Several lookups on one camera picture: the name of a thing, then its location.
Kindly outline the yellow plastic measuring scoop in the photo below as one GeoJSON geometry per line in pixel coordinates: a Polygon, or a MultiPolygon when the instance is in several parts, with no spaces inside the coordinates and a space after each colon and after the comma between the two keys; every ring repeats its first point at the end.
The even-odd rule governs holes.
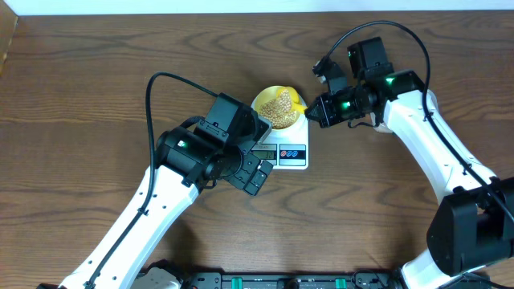
{"type": "Polygon", "coordinates": [[[276,103],[283,113],[298,112],[304,114],[307,109],[301,103],[298,92],[292,87],[279,87],[276,93],[276,103]]]}

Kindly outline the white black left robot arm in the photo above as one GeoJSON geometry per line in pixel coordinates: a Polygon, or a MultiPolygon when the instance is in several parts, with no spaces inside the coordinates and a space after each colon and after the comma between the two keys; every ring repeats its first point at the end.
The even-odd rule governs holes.
{"type": "Polygon", "coordinates": [[[272,171],[251,150],[271,122],[219,94],[207,116],[192,116],[152,140],[150,165],[132,200],[61,288],[129,288],[166,231],[199,194],[225,180],[255,196],[272,171]]]}

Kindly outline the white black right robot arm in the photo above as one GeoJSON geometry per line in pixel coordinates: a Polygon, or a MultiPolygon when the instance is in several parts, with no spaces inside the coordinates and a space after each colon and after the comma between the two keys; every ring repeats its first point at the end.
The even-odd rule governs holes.
{"type": "Polygon", "coordinates": [[[478,288],[477,270],[513,256],[513,181],[481,164],[439,113],[437,100],[414,71],[395,71],[380,38],[348,47],[354,86],[328,56],[313,67],[327,85],[305,115],[322,128],[364,124],[396,135],[426,174],[439,207],[427,248],[406,263],[392,288],[478,288]]]}

